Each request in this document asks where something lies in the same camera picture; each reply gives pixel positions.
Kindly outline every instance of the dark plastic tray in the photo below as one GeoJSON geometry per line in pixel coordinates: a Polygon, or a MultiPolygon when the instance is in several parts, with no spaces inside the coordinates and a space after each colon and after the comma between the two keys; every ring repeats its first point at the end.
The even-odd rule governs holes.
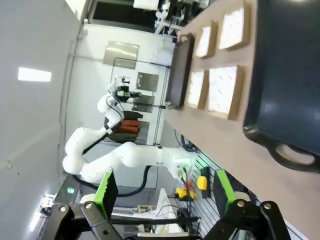
{"type": "Polygon", "coordinates": [[[245,136],[281,165],[320,173],[320,1],[259,0],[245,136]],[[288,145],[314,157],[292,162],[288,145]]]}
{"type": "Polygon", "coordinates": [[[165,103],[170,108],[184,105],[188,86],[195,37],[192,33],[181,35],[175,44],[165,103]]]}

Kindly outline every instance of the white machine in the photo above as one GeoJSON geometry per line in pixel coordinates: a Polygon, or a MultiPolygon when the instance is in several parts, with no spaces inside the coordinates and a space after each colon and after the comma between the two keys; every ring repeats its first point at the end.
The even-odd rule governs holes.
{"type": "Polygon", "coordinates": [[[126,86],[128,81],[121,77],[117,86],[117,80],[108,86],[107,94],[97,104],[97,109],[109,121],[106,126],[99,130],[89,128],[78,128],[74,131],[65,145],[66,157],[62,165],[64,170],[73,175],[80,175],[86,182],[98,184],[106,172],[112,170],[117,174],[120,166],[162,166],[166,167],[175,179],[185,177],[183,168],[189,171],[191,159],[195,153],[187,152],[183,148],[170,148],[158,146],[136,145],[133,142],[126,142],[108,154],[87,162],[83,156],[86,149],[91,148],[97,142],[111,134],[124,119],[123,111],[117,106],[128,98],[136,98],[140,92],[130,92],[126,86]]]}

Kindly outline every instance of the white wall panel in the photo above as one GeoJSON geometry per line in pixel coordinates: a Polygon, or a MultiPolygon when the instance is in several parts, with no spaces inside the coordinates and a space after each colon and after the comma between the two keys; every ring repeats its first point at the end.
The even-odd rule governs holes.
{"type": "Polygon", "coordinates": [[[33,240],[33,213],[59,187],[61,94],[80,24],[64,0],[1,1],[0,22],[1,239],[33,240]],[[19,81],[19,67],[51,81],[19,81]]]}
{"type": "Polygon", "coordinates": [[[65,0],[78,20],[81,19],[87,0],[65,0]]]}

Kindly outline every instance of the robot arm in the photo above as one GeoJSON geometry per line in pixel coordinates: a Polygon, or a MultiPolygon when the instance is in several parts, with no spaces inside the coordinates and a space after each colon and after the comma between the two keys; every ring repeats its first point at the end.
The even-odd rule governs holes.
{"type": "Polygon", "coordinates": [[[73,175],[81,175],[89,183],[99,183],[106,172],[112,170],[117,172],[121,166],[163,166],[175,179],[179,179],[184,175],[183,168],[188,170],[191,165],[190,160],[194,157],[194,153],[186,152],[182,148],[162,148],[126,142],[95,161],[88,163],[85,160],[84,150],[111,134],[124,119],[124,113],[116,106],[117,103],[121,99],[127,100],[129,97],[139,95],[129,92],[128,87],[121,88],[123,86],[115,91],[115,84],[116,81],[109,85],[108,94],[97,104],[99,112],[109,120],[107,125],[99,130],[83,127],[75,130],[65,146],[67,155],[62,162],[64,170],[73,175]]]}

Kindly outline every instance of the black clamp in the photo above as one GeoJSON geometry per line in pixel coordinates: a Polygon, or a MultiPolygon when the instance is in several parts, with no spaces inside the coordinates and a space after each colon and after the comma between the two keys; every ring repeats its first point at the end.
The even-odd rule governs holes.
{"type": "Polygon", "coordinates": [[[256,206],[237,199],[203,240],[228,240],[236,230],[250,231],[256,240],[291,239],[279,207],[273,201],[256,206]]]}
{"type": "Polygon", "coordinates": [[[92,201],[83,204],[58,204],[52,208],[41,239],[78,239],[82,232],[91,231],[97,240],[122,240],[92,201]]]}

